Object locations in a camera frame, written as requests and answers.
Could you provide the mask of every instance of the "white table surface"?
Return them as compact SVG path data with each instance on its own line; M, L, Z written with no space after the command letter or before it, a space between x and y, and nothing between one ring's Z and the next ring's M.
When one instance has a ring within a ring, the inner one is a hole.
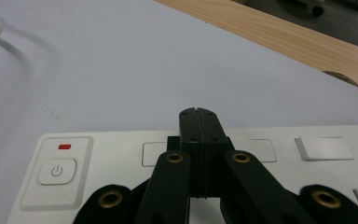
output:
M358 89L152 0L0 0L0 224L43 133L358 124Z

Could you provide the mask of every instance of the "power symbol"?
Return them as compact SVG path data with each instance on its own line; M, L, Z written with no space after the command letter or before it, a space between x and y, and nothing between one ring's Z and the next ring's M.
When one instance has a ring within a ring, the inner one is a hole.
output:
M53 169L51 169L51 175L52 176L59 176L63 172L63 169L60 165L55 166Z

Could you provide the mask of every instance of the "red indicator light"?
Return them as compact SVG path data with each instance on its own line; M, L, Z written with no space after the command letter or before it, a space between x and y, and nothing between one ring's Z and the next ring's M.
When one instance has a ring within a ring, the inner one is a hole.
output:
M71 144L62 144L58 146L58 149L71 149Z

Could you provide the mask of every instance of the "wooden board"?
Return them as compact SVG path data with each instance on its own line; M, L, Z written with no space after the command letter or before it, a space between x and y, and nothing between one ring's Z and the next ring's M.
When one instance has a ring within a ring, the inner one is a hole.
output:
M358 83L358 47L229 0L156 0L312 66Z

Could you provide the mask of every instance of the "power button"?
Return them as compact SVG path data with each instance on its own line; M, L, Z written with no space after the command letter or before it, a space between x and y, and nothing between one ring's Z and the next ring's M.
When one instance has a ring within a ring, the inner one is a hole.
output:
M42 185L67 185L74 179L76 161L49 160L42 164L39 183Z

